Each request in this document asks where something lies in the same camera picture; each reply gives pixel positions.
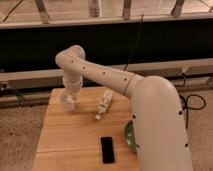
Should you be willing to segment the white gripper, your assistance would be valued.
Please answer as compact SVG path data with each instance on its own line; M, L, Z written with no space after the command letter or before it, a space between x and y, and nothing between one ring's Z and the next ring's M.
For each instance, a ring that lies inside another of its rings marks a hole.
M65 87L65 92L73 100L77 98L77 94L82 88L82 79L77 80L76 82L70 82L66 79L63 79L63 85Z

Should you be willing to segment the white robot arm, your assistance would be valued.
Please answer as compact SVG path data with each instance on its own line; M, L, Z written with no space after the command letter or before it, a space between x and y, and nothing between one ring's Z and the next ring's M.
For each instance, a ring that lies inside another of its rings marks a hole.
M193 171L181 100L170 81L88 62L79 45L59 52L55 62L67 79L86 77L131 100L140 171Z

